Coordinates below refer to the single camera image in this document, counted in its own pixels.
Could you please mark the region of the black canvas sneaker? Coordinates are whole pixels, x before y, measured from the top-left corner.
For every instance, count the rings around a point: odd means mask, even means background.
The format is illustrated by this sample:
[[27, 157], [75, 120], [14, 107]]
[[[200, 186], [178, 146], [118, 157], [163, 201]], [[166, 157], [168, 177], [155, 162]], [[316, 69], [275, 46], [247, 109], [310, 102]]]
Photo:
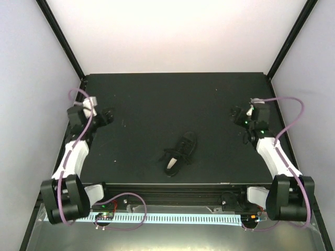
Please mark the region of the black canvas sneaker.
[[183, 165], [190, 165], [192, 155], [197, 147], [196, 133], [192, 131], [185, 132], [173, 148], [164, 149], [162, 160], [166, 160], [164, 172], [167, 176], [175, 176]]

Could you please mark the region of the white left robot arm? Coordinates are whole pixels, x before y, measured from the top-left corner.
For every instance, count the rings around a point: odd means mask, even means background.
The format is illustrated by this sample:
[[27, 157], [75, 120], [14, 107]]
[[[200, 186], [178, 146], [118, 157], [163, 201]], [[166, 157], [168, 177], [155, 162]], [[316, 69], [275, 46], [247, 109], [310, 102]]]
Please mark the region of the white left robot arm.
[[106, 192], [104, 182], [84, 186], [80, 175], [97, 130], [113, 122], [114, 112], [112, 107], [95, 111], [73, 106], [67, 110], [70, 133], [65, 141], [64, 155], [52, 178], [40, 186], [51, 224], [72, 224], [87, 217], [94, 204], [101, 209], [111, 205], [113, 197]]

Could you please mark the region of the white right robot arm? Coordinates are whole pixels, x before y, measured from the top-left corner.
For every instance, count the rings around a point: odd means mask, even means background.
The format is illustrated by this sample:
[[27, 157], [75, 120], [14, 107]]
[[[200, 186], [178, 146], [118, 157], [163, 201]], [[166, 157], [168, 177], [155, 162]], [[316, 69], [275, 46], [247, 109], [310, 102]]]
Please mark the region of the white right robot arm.
[[315, 182], [304, 176], [290, 161], [269, 128], [270, 107], [263, 101], [250, 105], [249, 109], [234, 107], [233, 122], [245, 128], [247, 141], [263, 158], [273, 178], [269, 189], [248, 187], [238, 197], [238, 205], [249, 211], [256, 205], [266, 210], [273, 221], [308, 223], [311, 220]]

